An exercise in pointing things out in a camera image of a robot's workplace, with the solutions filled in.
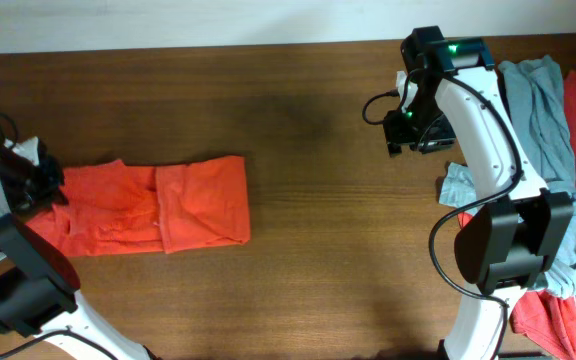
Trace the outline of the orange printed t-shirt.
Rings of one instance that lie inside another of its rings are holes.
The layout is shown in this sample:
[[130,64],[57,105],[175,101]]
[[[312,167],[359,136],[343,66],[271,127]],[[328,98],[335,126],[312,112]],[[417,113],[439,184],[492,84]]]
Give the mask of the orange printed t-shirt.
[[245,160],[168,166],[120,160],[67,168],[54,204],[28,226],[68,257],[243,245],[251,238]]

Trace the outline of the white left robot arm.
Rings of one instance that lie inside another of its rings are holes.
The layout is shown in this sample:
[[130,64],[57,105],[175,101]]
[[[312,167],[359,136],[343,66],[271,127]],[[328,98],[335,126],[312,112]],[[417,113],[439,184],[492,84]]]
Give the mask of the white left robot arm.
[[152,359],[146,346],[108,323],[81,292],[70,261],[29,228],[20,213],[60,195],[63,173],[38,138],[0,135],[0,334],[47,342],[74,359]]

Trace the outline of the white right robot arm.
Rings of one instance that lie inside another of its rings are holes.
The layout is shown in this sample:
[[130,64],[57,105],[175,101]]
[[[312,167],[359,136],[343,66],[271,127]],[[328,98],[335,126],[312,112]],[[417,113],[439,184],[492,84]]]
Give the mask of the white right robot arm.
[[459,144],[476,199],[454,242],[464,285],[457,318],[440,341],[442,359],[496,359],[509,316],[554,263],[573,216],[567,193],[550,190],[522,149],[504,106],[492,55],[480,38],[449,40],[436,26],[416,28],[400,47],[406,67],[393,92],[400,103],[382,120],[388,152],[429,153]]

